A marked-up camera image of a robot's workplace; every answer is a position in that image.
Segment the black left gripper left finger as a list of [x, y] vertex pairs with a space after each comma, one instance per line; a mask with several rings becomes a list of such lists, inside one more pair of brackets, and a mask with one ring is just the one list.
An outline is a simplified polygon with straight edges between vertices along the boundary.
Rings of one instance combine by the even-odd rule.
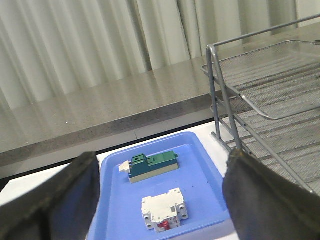
[[53, 177], [1, 206], [2, 240], [84, 240], [100, 198], [95, 152], [84, 152]]

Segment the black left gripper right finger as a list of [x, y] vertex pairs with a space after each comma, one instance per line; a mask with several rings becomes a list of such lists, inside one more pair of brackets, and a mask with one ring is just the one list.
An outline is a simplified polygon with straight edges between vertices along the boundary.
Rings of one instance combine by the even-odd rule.
[[320, 198], [240, 149], [231, 151], [223, 196], [241, 240], [318, 240]]

